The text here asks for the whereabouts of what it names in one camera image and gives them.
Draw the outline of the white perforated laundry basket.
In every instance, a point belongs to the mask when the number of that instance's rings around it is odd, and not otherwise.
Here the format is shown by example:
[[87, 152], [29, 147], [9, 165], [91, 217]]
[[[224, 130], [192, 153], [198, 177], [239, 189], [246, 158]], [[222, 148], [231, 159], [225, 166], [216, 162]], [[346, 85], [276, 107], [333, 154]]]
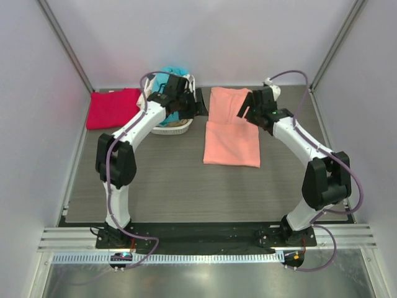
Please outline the white perforated laundry basket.
[[[154, 79], [154, 77], [158, 74], [158, 73], [163, 73], [163, 74], [172, 74], [172, 73], [167, 73], [165, 71], [155, 71], [155, 72], [150, 72], [148, 73], [146, 76], [142, 77], [142, 79]], [[155, 135], [181, 135], [183, 133], [186, 133], [190, 127], [190, 125], [193, 122], [193, 119], [186, 119], [188, 120], [188, 122], [185, 125], [179, 126], [179, 127], [157, 127], [155, 126], [155, 128], [152, 129], [151, 133], [155, 134]]]

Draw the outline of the salmon pink t-shirt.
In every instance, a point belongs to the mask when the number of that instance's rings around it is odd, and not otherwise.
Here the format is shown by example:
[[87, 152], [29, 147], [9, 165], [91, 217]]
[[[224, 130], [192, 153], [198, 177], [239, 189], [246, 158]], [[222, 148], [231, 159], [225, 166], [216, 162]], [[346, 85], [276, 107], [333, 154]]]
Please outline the salmon pink t-shirt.
[[259, 130], [238, 117], [251, 91], [213, 87], [205, 129], [203, 163], [206, 165], [261, 166]]

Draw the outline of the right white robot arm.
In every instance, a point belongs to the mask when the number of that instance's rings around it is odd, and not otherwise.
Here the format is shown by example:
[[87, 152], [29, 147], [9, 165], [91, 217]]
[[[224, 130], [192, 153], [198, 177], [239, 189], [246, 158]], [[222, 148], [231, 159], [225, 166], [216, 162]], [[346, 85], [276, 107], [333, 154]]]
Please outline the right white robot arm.
[[308, 238], [318, 217], [350, 196], [350, 159], [343, 151], [335, 153], [308, 134], [288, 109], [279, 109], [279, 95], [277, 86], [248, 92], [237, 116], [280, 140], [306, 168], [302, 200], [280, 221], [281, 241], [298, 246]]

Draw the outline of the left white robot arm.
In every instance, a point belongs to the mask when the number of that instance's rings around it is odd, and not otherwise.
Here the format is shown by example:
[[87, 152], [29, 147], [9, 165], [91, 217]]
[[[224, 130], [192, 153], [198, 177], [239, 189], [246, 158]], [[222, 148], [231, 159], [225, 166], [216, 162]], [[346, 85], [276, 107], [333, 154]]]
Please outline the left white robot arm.
[[159, 75], [154, 71], [141, 78], [138, 113], [113, 134], [103, 133], [98, 139], [95, 167], [105, 188], [107, 215], [96, 248], [126, 248], [136, 237], [130, 230], [128, 193], [137, 172], [135, 151], [145, 137], [174, 112], [186, 120], [208, 114], [191, 74], [167, 73], [162, 90], [152, 91]]

